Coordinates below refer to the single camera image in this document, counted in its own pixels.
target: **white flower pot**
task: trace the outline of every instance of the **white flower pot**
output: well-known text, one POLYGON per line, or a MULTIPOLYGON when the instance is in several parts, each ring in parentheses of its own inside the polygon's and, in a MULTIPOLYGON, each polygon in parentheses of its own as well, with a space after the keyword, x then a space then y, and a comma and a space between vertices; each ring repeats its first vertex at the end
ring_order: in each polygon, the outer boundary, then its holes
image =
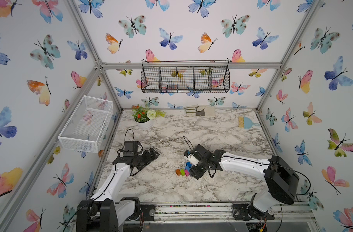
POLYGON ((137 124, 138 124, 138 127, 140 128, 140 129, 142 129, 142 130, 149 130, 149 129, 151 129, 151 127, 153 126, 153 119, 151 119, 151 120, 149 120, 149 121, 147 121, 147 122, 145 122, 145 123, 138 123, 138 122, 136 122, 137 124))

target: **wire basket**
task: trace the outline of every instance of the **wire basket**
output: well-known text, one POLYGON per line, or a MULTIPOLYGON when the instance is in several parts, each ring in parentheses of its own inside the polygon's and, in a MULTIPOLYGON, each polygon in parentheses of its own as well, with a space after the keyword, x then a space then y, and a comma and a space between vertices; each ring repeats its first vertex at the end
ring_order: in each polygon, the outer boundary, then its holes
POLYGON ((174 62, 171 66, 144 66, 141 72, 143 93, 185 93, 185 92, 228 92, 230 72, 228 63, 206 63, 204 66, 185 61, 174 62))
POLYGON ((83 96, 58 136, 62 147, 97 153, 112 111, 113 102, 83 96))

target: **white wire basket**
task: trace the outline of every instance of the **white wire basket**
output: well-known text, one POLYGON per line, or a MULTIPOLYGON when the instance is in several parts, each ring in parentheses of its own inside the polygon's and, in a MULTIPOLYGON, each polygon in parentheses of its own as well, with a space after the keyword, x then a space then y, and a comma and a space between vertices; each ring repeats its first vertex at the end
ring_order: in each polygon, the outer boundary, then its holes
POLYGON ((58 139, 65 149, 98 152, 111 119, 113 102, 83 96, 58 139))

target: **white flower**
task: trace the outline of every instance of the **white flower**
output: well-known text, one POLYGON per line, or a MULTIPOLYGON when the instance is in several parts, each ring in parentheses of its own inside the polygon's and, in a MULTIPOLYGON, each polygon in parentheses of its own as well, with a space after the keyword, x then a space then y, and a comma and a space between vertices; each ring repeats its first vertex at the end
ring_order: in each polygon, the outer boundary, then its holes
POLYGON ((150 109, 147 111, 147 117, 149 119, 155 119, 156 118, 156 112, 153 109, 150 109))

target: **marble countertop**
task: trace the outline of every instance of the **marble countertop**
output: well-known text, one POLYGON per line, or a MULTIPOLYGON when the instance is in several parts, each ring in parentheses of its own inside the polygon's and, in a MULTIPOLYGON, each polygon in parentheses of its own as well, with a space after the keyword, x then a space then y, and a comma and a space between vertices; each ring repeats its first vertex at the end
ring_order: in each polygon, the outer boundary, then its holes
MULTIPOLYGON (((139 197, 141 202, 249 201, 266 186, 255 177, 231 171, 217 171, 214 178, 206 173, 199 180, 175 174, 187 162, 184 152, 189 148, 183 136, 194 146, 201 144, 210 151, 221 149, 246 157, 270 158, 273 153, 261 127, 238 127, 240 116, 258 123, 254 110, 216 109, 216 116, 211 118, 186 117, 183 109, 166 110, 166 117, 156 118, 149 131, 139 129, 131 114, 130 110, 123 111, 99 186, 109 175, 128 129, 134 131, 134 140, 140 141, 144 149, 153 147, 160 156, 125 181, 116 201, 125 196, 139 197)), ((131 131, 126 137, 132 139, 131 131)))

